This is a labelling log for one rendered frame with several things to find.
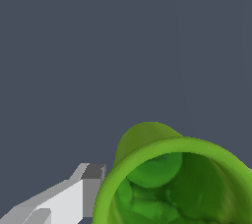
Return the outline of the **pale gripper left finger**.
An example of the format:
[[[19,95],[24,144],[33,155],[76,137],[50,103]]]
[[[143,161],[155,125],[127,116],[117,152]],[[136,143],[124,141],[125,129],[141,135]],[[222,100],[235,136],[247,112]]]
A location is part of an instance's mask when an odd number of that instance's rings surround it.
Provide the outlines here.
[[[92,217],[106,165],[81,163],[73,175],[14,206],[0,224],[79,224]]]

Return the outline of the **green cup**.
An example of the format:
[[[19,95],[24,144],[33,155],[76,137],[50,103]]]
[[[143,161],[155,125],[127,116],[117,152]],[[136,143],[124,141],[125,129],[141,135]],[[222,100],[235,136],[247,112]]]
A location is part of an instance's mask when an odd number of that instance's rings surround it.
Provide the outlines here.
[[[252,224],[252,171],[217,144],[143,122],[122,136],[92,224]]]

